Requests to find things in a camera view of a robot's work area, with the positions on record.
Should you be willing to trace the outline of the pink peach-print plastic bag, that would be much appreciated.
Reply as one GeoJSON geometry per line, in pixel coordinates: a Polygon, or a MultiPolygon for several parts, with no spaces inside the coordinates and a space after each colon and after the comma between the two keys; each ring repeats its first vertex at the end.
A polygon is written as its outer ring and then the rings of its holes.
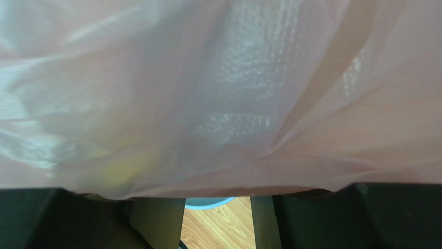
{"type": "Polygon", "coordinates": [[[441,1],[1,1],[1,187],[441,183],[441,1]]]}

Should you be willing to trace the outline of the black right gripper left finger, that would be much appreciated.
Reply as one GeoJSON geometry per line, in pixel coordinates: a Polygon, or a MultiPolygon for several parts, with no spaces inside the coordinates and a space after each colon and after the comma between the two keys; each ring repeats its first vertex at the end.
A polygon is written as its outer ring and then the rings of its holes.
{"type": "Polygon", "coordinates": [[[184,199],[1,190],[1,248],[184,248],[184,199]]]}

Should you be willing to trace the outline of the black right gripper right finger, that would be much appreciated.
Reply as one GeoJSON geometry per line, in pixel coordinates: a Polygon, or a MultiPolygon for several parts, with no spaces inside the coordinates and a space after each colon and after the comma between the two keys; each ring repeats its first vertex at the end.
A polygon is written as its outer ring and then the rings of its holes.
{"type": "Polygon", "coordinates": [[[441,248],[441,185],[251,197],[257,248],[441,248]]]}

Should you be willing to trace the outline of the blue plate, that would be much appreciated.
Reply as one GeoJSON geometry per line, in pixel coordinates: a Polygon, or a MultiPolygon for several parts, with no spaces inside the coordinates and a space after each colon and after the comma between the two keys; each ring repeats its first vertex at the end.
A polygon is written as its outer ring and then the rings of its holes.
{"type": "Polygon", "coordinates": [[[191,210],[208,210],[218,208],[233,201],[235,197],[220,198],[186,198],[185,208],[191,210]]]}

